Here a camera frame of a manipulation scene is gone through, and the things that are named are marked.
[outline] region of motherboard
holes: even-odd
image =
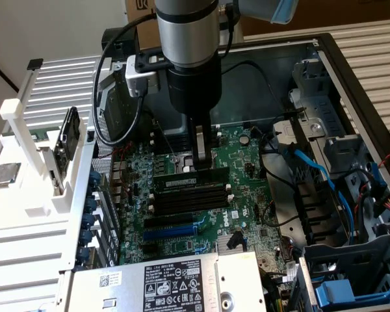
[[[127,181],[123,181],[127,185],[122,185],[127,188],[130,185],[133,189],[128,188],[116,200],[120,203],[118,213],[122,223],[121,265],[180,255],[222,252],[222,246],[227,249],[229,238],[235,232],[241,232],[244,249],[256,252],[261,267],[269,272],[285,270],[278,229],[261,222],[263,209],[272,203],[272,196],[268,181],[260,178],[259,174],[259,140],[251,138],[250,130],[243,127],[223,127],[217,135],[219,147],[213,148],[213,167],[229,170],[228,184],[225,186],[229,193],[226,196],[227,207],[161,218],[164,222],[167,218],[190,217],[190,226],[196,227],[196,232],[186,236],[164,237],[166,234],[156,238],[150,234],[158,235],[160,231],[162,234],[169,233],[174,226],[161,222],[160,230],[155,233],[148,231],[147,227],[151,219],[159,219],[153,215],[151,206],[156,178],[190,172],[190,153],[171,151],[169,154],[155,155],[149,144],[141,144],[127,153],[124,159],[120,153],[117,154],[114,169],[128,171],[124,175]]]

